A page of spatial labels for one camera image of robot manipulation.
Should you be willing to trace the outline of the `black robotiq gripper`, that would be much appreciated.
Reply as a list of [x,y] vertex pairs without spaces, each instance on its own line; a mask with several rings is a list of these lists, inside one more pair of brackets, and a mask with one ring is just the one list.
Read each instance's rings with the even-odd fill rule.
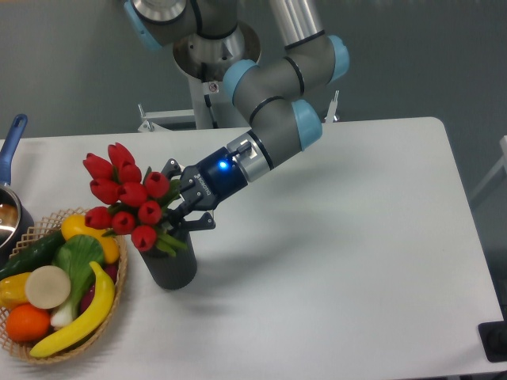
[[169,210],[162,217],[162,226],[171,236],[214,230],[215,220],[208,211],[215,210],[222,201],[247,186],[244,174],[226,147],[186,168],[175,158],[170,158],[162,169],[162,175],[180,186],[183,203],[178,209],[182,209],[184,214],[206,211],[198,219],[186,220],[177,210]]

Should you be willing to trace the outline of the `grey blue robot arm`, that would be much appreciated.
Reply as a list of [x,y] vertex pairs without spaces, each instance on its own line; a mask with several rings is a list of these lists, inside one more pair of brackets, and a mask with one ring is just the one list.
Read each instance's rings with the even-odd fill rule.
[[285,56],[259,66],[257,35],[238,19],[235,1],[124,3],[139,38],[151,49],[172,45],[180,70],[196,80],[195,111],[206,109],[212,127],[224,120],[249,126],[195,165],[166,165],[165,174],[181,181],[181,204],[162,220],[171,232],[212,229],[222,201],[322,136],[322,121],[303,97],[347,72],[348,50],[326,34],[312,1],[273,1],[270,8]]

